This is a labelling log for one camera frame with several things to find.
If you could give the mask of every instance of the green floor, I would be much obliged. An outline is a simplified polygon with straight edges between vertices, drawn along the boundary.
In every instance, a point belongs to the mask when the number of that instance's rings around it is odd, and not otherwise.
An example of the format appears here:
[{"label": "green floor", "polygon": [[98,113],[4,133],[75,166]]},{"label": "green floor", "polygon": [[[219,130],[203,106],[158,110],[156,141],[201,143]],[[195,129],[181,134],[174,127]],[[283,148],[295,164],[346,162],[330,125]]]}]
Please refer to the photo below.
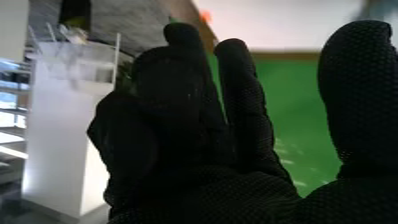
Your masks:
[{"label": "green floor", "polygon": [[[217,74],[213,56],[210,63]],[[316,62],[275,60],[256,64],[275,126],[275,150],[306,196],[334,180],[339,169],[316,87]]]}]

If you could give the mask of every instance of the hand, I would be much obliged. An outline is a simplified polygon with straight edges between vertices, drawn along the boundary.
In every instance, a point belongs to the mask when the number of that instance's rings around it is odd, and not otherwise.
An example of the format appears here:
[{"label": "hand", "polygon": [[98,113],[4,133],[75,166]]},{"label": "hand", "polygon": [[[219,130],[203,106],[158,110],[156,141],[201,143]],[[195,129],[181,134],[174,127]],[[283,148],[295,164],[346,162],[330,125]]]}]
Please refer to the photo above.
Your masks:
[{"label": "hand", "polygon": [[204,166],[226,167],[236,174],[259,171],[293,188],[274,152],[272,123],[245,43],[231,39],[215,49],[226,124],[195,28],[169,25],[165,39],[169,46],[149,50],[133,64],[137,90],[112,92],[105,97],[87,132],[110,172],[105,195],[114,207],[131,206],[131,201],[139,203],[176,189],[187,190],[187,185],[199,187],[190,174]]}]

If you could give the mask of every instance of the shelf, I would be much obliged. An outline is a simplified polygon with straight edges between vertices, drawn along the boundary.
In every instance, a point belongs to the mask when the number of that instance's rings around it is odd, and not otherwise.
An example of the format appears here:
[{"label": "shelf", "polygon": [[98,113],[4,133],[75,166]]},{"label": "shelf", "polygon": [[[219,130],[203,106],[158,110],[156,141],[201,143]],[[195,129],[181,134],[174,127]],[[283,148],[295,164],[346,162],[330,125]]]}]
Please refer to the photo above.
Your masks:
[{"label": "shelf", "polygon": [[18,127],[0,127],[0,132],[9,134],[9,135],[14,135],[18,137],[25,137],[25,129],[23,128],[18,128]]},{"label": "shelf", "polygon": [[0,92],[5,92],[5,93],[12,93],[16,95],[28,95],[28,90],[27,89],[14,89],[14,88],[9,88],[9,87],[0,87]]},{"label": "shelf", "polygon": [[20,110],[20,109],[2,109],[0,108],[0,112],[14,114],[14,115],[21,115],[27,116],[28,111],[27,110]]}]

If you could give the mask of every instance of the finger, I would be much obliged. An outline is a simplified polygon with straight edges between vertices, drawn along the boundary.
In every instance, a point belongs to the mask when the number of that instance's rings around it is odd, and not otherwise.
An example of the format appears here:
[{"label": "finger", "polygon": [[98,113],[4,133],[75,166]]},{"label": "finger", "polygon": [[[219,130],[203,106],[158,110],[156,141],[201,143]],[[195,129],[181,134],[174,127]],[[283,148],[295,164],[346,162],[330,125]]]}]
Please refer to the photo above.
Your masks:
[{"label": "finger", "polygon": [[87,135],[110,173],[105,200],[110,206],[124,205],[158,161],[155,133],[126,94],[112,92],[101,100]]},{"label": "finger", "polygon": [[165,40],[171,46],[203,49],[197,29],[185,23],[172,23],[163,29]]},{"label": "finger", "polygon": [[206,60],[206,52],[197,29],[192,25],[176,23],[165,27],[165,39],[171,47],[179,47],[185,50],[194,50],[185,53],[185,60],[190,58],[194,66],[203,75],[204,90],[201,100],[201,123],[204,125],[208,134],[208,144],[204,147],[206,163],[231,164],[235,162],[235,155],[231,151],[227,126],[222,115],[220,101],[217,88],[211,78],[211,70]]},{"label": "finger", "polygon": [[274,152],[274,130],[267,115],[263,88],[243,41],[226,40],[217,46],[215,55],[240,166],[243,169],[263,171],[291,182]]},{"label": "finger", "polygon": [[339,177],[398,173],[398,63],[391,26],[350,23],[320,58],[318,85],[343,167]]}]

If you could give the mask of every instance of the black glove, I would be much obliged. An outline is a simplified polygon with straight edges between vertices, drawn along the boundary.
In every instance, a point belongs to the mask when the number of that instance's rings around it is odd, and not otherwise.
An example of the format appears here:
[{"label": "black glove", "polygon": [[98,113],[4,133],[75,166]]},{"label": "black glove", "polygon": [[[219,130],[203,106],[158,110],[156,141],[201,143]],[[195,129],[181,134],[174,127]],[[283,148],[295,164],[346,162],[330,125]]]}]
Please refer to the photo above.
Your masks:
[{"label": "black glove", "polygon": [[[105,97],[87,131],[110,172],[110,217],[165,195],[217,183],[229,174],[256,171],[281,179],[298,197],[274,153],[272,123],[245,43],[227,40],[215,50],[226,124],[195,28],[169,25],[165,39],[169,46],[137,58],[133,89]],[[201,179],[195,172],[210,166],[224,170],[222,174],[211,171]]]},{"label": "black glove", "polygon": [[343,161],[338,181],[297,206],[298,223],[373,224],[398,220],[398,58],[391,26],[350,23],[325,44],[318,85],[332,142]]}]

